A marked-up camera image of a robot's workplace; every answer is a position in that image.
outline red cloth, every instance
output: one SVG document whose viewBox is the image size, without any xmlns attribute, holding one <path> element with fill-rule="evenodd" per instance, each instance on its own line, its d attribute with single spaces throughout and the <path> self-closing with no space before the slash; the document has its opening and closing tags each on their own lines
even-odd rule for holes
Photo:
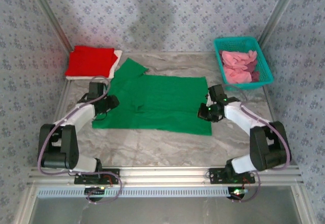
<svg viewBox="0 0 325 224">
<path fill-rule="evenodd" d="M 110 74 L 110 69 L 117 56 L 114 48 L 93 48 L 76 46 L 70 53 L 66 76 L 104 76 Z"/>
</svg>

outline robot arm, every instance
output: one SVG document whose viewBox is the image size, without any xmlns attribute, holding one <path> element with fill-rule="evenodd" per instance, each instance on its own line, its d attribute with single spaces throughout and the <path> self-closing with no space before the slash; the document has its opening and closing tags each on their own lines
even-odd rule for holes
<svg viewBox="0 0 325 224">
<path fill-rule="evenodd" d="M 86 93 L 76 104 L 79 108 L 83 103 L 96 99 L 104 94 L 104 83 L 90 83 L 89 93 Z M 99 159 L 79 154 L 77 132 L 99 114 L 107 113 L 119 105 L 114 95 L 107 95 L 101 100 L 86 105 L 66 120 L 51 136 L 49 144 L 43 154 L 41 166 L 47 168 L 69 169 L 75 172 L 97 172 L 101 170 Z M 50 131 L 61 120 L 54 124 L 45 124 L 40 129 L 39 152 Z M 60 146 L 54 143 L 61 141 Z"/>
<path fill-rule="evenodd" d="M 286 162 L 286 152 L 283 144 L 276 134 L 263 122 L 272 125 L 287 143 L 287 137 L 282 123 L 278 121 L 269 122 L 244 107 L 245 111 L 248 111 L 249 114 L 260 119 L 260 121 L 253 119 L 243 112 L 241 103 L 237 98 L 228 98 L 224 94 L 222 85 L 210 87 L 207 98 L 207 104 L 202 103 L 200 106 L 198 112 L 199 118 L 211 122 L 218 122 L 223 118 L 227 118 L 236 123 L 250 136 L 249 154 L 227 161 L 225 170 L 228 178 L 236 174 L 254 170 L 263 171 Z M 268 145 L 267 138 L 273 140 L 274 143 Z"/>
</svg>

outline green shirt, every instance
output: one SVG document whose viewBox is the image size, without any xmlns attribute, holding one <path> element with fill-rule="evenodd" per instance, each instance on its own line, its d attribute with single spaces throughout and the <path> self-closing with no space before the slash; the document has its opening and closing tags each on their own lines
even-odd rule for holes
<svg viewBox="0 0 325 224">
<path fill-rule="evenodd" d="M 130 58 L 126 60 L 115 72 L 109 90 L 117 96 L 119 106 L 107 116 L 99 115 L 92 127 L 212 135 L 211 123 L 197 117 L 200 103 L 207 101 L 206 79 L 146 75 L 147 70 Z"/>
</svg>

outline plastic basket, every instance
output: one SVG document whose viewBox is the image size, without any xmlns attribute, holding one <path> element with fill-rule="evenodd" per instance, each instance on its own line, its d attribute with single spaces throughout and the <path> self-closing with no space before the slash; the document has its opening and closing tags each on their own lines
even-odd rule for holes
<svg viewBox="0 0 325 224">
<path fill-rule="evenodd" d="M 270 71 L 270 68 L 264 58 L 261 48 L 258 45 L 257 40 L 254 37 L 227 37 L 214 40 L 215 52 L 217 55 L 218 63 L 222 73 L 222 78 L 225 84 L 229 84 L 225 77 L 221 58 L 219 55 L 219 50 L 226 51 L 239 51 L 239 52 L 249 52 L 253 50 L 257 52 L 257 65 L 255 71 L 259 71 L 259 82 L 253 83 L 236 83 L 233 84 L 241 89 L 255 89 L 262 87 L 265 84 L 273 83 L 274 78 Z"/>
</svg>

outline marble table surface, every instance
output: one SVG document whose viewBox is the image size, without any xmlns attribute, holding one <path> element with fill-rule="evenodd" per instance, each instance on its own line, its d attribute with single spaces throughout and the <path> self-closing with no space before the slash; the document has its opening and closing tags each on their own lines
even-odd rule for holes
<svg viewBox="0 0 325 224">
<path fill-rule="evenodd" d="M 149 69 L 147 74 L 203 77 L 208 86 L 222 83 L 213 53 L 124 53 L 120 65 L 130 57 Z M 89 81 L 72 82 L 67 111 L 88 91 Z M 245 91 L 254 113 L 271 120 L 262 88 Z M 228 96 L 240 94 L 226 91 Z M 224 119 L 212 124 L 212 136 L 160 130 L 92 129 L 91 122 L 78 132 L 80 153 L 100 158 L 104 166 L 223 166 L 249 152 L 249 137 L 236 124 Z"/>
</svg>

